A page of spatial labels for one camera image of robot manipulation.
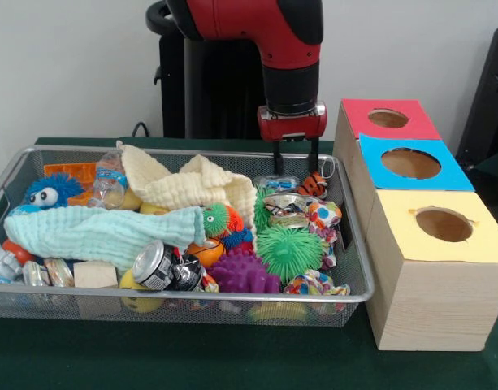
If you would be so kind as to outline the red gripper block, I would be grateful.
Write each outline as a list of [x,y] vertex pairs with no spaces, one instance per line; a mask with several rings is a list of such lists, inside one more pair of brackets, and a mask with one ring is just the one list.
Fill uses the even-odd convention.
[[286,138],[304,137],[310,139],[308,167],[318,170],[318,137],[327,126],[327,108],[324,102],[317,102],[313,110],[302,115],[278,115],[266,106],[258,108],[258,125],[264,141],[273,141],[275,173],[284,172],[284,161],[280,153],[280,141]]

